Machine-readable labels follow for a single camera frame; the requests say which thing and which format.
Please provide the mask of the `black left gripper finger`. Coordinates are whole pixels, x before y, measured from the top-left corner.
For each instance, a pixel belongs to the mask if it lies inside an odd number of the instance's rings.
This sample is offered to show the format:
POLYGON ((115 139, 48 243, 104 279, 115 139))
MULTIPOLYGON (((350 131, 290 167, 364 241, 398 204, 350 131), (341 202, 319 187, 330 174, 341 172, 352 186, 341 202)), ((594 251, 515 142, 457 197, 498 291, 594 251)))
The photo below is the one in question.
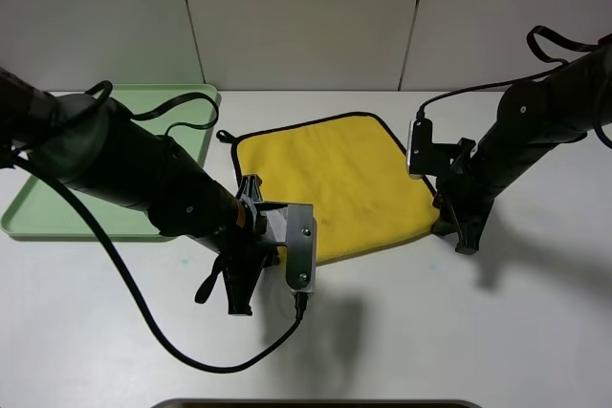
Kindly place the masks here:
POLYGON ((242 280, 227 282, 229 315, 252 316, 251 297, 254 283, 242 280))

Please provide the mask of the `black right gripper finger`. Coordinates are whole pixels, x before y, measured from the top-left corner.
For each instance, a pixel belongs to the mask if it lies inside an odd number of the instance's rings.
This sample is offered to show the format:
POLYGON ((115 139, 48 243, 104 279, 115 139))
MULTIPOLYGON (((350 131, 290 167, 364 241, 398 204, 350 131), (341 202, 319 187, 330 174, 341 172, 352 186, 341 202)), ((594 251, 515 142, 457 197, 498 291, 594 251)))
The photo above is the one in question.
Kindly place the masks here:
POLYGON ((482 222, 467 222, 458 226, 458 242, 455 251, 460 254, 475 254, 479 251, 480 239, 485 225, 482 222))
POLYGON ((457 232, 456 225, 453 221, 448 221, 443 217, 438 217, 432 224, 430 232, 436 236, 448 236, 457 232))

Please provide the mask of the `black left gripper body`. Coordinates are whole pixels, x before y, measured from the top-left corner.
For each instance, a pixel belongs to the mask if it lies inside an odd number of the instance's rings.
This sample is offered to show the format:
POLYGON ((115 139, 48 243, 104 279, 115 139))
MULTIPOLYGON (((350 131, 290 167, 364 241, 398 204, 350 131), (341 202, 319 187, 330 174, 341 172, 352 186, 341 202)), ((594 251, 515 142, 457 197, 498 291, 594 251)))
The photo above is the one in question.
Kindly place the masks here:
POLYGON ((256 175, 241 179, 237 193, 245 223, 224 243, 224 285, 227 293, 252 293, 261 271, 280 264, 279 247, 286 243, 287 204, 266 202, 262 180, 256 175))

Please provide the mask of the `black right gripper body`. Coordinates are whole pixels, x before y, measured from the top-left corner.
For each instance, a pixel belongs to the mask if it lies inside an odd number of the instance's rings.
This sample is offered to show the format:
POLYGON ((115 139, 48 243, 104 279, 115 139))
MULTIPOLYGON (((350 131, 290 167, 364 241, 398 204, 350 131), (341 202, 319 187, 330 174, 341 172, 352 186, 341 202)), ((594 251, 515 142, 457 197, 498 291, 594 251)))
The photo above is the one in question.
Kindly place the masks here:
POLYGON ((482 138, 478 143, 461 138, 457 143, 433 143, 440 174, 436 179, 434 204, 439 217, 460 224, 482 222, 485 226, 492 209, 492 179, 487 167, 499 150, 496 138, 482 138))

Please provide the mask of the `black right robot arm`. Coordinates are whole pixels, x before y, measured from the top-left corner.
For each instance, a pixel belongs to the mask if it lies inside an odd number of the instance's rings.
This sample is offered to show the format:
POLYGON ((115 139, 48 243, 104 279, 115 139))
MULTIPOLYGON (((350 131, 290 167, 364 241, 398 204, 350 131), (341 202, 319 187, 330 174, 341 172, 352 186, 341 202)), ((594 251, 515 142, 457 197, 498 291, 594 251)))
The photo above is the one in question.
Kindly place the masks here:
POLYGON ((480 141, 460 139, 437 177, 433 234, 456 234, 457 252, 478 251, 495 199, 547 153, 602 134, 611 121, 611 43, 540 81, 515 83, 480 141))

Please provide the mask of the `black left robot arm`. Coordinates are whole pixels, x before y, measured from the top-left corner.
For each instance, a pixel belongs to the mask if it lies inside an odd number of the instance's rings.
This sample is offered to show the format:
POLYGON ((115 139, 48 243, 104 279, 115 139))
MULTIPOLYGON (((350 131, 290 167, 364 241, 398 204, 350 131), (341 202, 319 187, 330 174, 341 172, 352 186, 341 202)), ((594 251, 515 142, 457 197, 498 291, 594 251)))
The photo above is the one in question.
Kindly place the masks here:
POLYGON ((141 126, 188 102, 215 100, 189 92, 135 114, 112 91, 103 80, 84 93, 55 97, 2 71, 2 148, 11 158, 26 153, 37 170, 69 189, 144 213, 164 237, 186 236, 216 252, 195 302, 206 303, 222 277, 229 314, 250 316, 259 275, 278 260, 262 240, 262 215, 168 133, 141 126))

